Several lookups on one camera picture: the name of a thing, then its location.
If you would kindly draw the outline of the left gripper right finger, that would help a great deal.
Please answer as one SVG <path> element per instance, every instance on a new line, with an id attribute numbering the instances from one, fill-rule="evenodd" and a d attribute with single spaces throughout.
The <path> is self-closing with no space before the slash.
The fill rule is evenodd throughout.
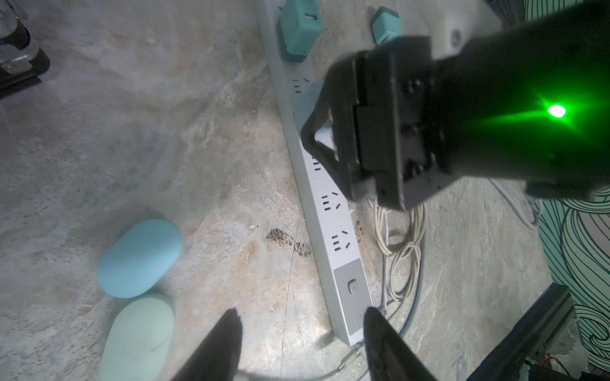
<path id="1" fill-rule="evenodd" d="M 366 310 L 363 332 L 371 380 L 435 380 L 378 309 Z"/>

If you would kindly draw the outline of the teal blue charger adapter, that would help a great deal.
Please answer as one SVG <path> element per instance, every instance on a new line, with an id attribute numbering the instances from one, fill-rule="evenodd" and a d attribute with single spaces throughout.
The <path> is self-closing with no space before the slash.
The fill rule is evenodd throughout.
<path id="1" fill-rule="evenodd" d="M 370 27 L 375 45 L 381 45 L 403 33 L 399 14 L 385 6 L 377 9 Z"/>

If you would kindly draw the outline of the white power strip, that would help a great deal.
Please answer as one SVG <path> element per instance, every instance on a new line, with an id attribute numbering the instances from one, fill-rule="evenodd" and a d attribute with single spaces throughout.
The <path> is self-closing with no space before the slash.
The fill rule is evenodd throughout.
<path id="1" fill-rule="evenodd" d="M 281 57 L 278 22 L 284 7 L 283 1 L 256 3 L 261 37 L 332 329 L 354 346 L 363 340 L 363 318 L 372 300 L 349 203 L 300 141 L 322 84 L 311 59 L 290 63 Z"/>

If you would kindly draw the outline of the blue earbud case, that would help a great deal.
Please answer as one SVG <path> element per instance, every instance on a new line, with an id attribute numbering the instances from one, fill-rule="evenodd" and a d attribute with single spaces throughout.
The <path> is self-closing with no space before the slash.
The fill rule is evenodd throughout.
<path id="1" fill-rule="evenodd" d="M 177 262 L 183 249 L 179 229 L 150 219 L 136 224 L 103 255 L 98 285 L 114 298 L 135 298 L 151 289 Z"/>

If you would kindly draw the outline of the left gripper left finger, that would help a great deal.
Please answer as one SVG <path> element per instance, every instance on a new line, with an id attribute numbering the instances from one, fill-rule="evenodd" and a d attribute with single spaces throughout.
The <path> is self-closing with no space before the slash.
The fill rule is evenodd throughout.
<path id="1" fill-rule="evenodd" d="M 241 346 L 241 318 L 238 311 L 231 308 L 214 325 L 173 380 L 233 380 L 238 372 Z"/>

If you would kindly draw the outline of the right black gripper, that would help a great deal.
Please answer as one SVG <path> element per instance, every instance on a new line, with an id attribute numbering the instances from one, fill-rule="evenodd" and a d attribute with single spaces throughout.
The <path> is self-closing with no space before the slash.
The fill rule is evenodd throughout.
<path id="1" fill-rule="evenodd" d="M 539 198 L 608 186 L 607 1 L 475 38 L 442 60 L 429 46 L 400 37 L 329 68 L 300 138 L 346 198 L 370 196 L 372 176 L 378 202 L 396 211 L 459 177 L 522 180 Z"/>

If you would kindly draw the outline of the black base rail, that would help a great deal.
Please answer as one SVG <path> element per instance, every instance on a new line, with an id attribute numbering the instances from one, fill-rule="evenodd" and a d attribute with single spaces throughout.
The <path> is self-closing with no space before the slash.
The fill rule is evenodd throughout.
<path id="1" fill-rule="evenodd" d="M 542 363 L 574 316 L 569 288 L 551 284 L 468 379 L 518 380 L 528 360 Z"/>

